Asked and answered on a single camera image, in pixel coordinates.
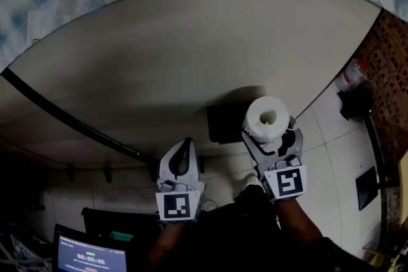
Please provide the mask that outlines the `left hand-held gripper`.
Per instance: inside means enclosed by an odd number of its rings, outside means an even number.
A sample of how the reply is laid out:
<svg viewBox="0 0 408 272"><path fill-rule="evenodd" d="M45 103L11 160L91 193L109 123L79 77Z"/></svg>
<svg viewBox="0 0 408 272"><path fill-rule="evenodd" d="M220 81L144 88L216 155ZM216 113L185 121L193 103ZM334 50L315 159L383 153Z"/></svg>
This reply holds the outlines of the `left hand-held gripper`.
<svg viewBox="0 0 408 272"><path fill-rule="evenodd" d="M201 211L205 184L200 180L196 145L185 138L163 156L156 202L164 223L195 222Z"/></svg>

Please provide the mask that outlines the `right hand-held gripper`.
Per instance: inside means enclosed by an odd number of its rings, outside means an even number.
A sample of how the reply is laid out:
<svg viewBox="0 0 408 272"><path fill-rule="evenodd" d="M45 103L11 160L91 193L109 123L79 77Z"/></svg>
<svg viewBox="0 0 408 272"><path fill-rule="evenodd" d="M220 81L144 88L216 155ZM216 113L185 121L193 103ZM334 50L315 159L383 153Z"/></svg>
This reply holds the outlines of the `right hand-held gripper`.
<svg viewBox="0 0 408 272"><path fill-rule="evenodd" d="M275 152L265 152L245 130L242 130L242 139L257 163L255 170L270 202L293 199L306 193L307 168L300 160L303 134L292 116L278 148L278 155L286 157L283 160L276 162Z"/></svg>

